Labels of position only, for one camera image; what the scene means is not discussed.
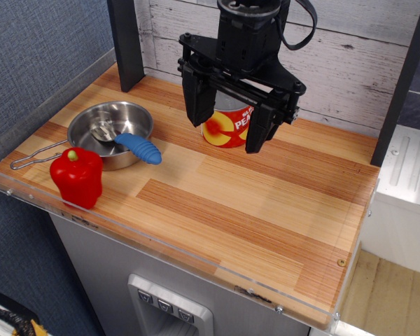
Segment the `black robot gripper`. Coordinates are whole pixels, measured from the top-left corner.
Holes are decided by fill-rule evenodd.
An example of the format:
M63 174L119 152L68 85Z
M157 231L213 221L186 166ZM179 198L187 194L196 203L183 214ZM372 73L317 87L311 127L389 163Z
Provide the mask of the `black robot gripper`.
M279 61L279 49L299 50L284 29L289 1L218 1L215 38L184 33L179 38L183 96L194 127L214 113L217 91L254 107L246 138L248 154L259 153L275 125L291 124L306 87Z

